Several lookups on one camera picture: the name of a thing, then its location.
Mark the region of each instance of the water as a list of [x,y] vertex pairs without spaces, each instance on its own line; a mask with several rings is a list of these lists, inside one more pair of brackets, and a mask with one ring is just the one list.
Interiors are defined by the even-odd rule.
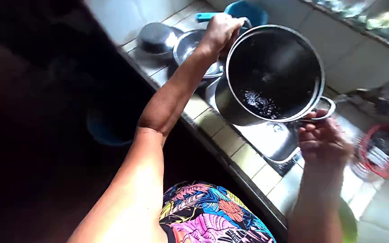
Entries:
[[245,102],[250,105],[248,108],[259,116],[267,119],[276,119],[282,114],[281,108],[277,107],[274,100],[261,97],[261,93],[246,90],[244,97]]

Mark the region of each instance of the blue plastic scoop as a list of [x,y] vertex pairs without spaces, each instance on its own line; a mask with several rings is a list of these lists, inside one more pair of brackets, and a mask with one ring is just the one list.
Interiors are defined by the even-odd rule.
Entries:
[[[247,17],[253,27],[266,25],[268,22],[268,13],[265,10],[244,0],[229,4],[224,13],[234,18]],[[208,22],[216,14],[218,13],[198,13],[195,19],[198,23]]]

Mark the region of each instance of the stainless steel sink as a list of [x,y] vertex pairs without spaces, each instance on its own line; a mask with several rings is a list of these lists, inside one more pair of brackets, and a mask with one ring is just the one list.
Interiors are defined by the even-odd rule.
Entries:
[[[205,97],[206,102],[220,113],[215,100],[217,83],[218,79],[206,88]],[[246,127],[234,125],[234,127],[272,163],[289,162],[300,151],[297,122],[288,124],[265,122]]]

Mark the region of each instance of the person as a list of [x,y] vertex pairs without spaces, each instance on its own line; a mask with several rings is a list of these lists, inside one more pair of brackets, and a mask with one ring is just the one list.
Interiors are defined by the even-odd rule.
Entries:
[[[169,132],[211,64],[226,53],[244,23],[217,14],[195,51],[145,107],[133,144],[110,186],[69,243],[275,242],[266,226],[230,191],[183,182],[163,195],[163,151]],[[325,111],[309,113],[323,116]],[[332,119],[300,129],[305,159],[289,242],[341,242],[338,203],[352,149]]]

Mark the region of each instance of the floral patterned shorts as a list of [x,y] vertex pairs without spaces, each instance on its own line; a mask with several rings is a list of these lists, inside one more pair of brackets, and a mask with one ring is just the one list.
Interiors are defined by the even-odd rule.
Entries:
[[205,182],[181,182],[163,196],[160,226],[169,242],[276,242],[230,191]]

